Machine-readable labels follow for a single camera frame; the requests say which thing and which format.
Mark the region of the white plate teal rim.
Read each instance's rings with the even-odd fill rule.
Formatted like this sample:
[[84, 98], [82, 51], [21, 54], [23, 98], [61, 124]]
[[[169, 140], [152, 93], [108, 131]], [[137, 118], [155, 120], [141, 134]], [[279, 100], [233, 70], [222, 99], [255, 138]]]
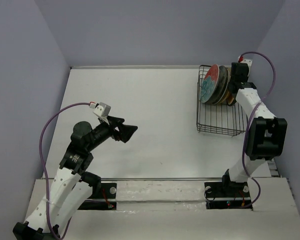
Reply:
[[218, 104], [222, 104], [230, 95], [230, 92], [229, 92], [229, 87], [228, 87], [229, 84], [226, 85], [226, 88], [224, 90], [224, 93], [223, 95], [221, 96], [221, 98], [218, 100], [218, 102], [216, 103], [217, 105]]

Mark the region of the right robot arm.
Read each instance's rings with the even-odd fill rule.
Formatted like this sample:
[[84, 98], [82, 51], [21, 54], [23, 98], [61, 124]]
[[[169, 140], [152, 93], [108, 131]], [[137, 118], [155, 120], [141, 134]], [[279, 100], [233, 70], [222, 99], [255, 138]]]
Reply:
[[248, 117], [241, 159], [222, 176], [220, 190], [232, 196], [242, 188], [253, 172], [265, 161], [283, 152], [288, 123], [276, 117], [263, 103], [254, 83], [249, 82], [248, 63], [231, 64], [228, 89]]

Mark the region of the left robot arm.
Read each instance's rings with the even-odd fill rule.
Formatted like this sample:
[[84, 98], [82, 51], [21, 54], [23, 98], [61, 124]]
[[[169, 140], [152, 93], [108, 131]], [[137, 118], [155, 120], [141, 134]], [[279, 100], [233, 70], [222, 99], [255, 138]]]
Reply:
[[89, 197], [100, 194], [101, 178], [87, 171], [93, 160], [92, 150], [109, 138], [126, 143], [138, 127], [123, 118], [108, 116], [93, 128], [87, 121], [74, 125], [70, 144], [46, 194], [23, 222], [13, 228], [18, 240], [63, 239], [70, 219]]

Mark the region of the beige bird plate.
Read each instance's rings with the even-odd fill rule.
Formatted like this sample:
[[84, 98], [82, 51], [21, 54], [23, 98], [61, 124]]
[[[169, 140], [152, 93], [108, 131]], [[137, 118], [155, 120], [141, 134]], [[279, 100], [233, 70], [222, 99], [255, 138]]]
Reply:
[[228, 78], [227, 78], [227, 83], [226, 83], [226, 89], [225, 89], [225, 92], [223, 94], [223, 97], [221, 98], [221, 104], [227, 104], [228, 103], [228, 99], [231, 97], [231, 93], [229, 91], [229, 82], [231, 80], [231, 68], [230, 67], [227, 67], [227, 72], [228, 72]]

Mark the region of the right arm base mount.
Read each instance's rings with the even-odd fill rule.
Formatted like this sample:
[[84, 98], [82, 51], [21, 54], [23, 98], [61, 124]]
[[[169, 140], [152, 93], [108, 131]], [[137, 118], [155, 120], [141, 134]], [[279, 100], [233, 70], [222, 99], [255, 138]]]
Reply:
[[235, 186], [225, 186], [220, 181], [205, 182], [204, 198], [207, 210], [252, 208], [252, 200], [246, 182]]

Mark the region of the grey deer plate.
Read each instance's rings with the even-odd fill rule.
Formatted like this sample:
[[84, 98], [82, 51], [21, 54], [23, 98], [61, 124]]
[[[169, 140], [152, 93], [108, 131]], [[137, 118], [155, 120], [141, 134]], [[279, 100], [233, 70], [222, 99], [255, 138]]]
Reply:
[[219, 66], [219, 77], [218, 77], [217, 86], [211, 98], [208, 100], [207, 102], [208, 104], [211, 105], [216, 104], [223, 96], [225, 89], [227, 87], [228, 74], [229, 74], [228, 69], [224, 65]]

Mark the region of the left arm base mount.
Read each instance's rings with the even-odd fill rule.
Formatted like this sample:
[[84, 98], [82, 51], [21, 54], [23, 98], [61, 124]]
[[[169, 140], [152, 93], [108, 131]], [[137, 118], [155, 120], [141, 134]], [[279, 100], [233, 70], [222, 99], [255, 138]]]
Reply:
[[117, 209], [117, 183], [102, 182], [100, 189], [93, 190], [92, 195], [78, 208], [81, 211], [114, 211]]

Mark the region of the red teal floral plate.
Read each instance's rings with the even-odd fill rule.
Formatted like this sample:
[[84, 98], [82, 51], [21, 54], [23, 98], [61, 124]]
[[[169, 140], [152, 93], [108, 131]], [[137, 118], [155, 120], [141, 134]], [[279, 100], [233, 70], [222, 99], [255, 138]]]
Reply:
[[216, 90], [219, 80], [220, 69], [217, 64], [212, 65], [201, 83], [200, 101], [208, 102]]

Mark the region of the orange woven round plate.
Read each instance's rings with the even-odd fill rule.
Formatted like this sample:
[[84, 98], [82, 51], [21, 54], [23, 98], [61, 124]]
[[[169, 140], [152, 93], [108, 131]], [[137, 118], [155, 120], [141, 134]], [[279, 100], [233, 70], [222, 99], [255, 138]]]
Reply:
[[232, 95], [232, 94], [230, 94], [229, 96], [228, 96], [228, 98], [226, 99], [226, 104], [228, 105], [228, 106], [233, 106], [234, 104], [236, 103], [236, 99], [235, 99], [235, 97]]

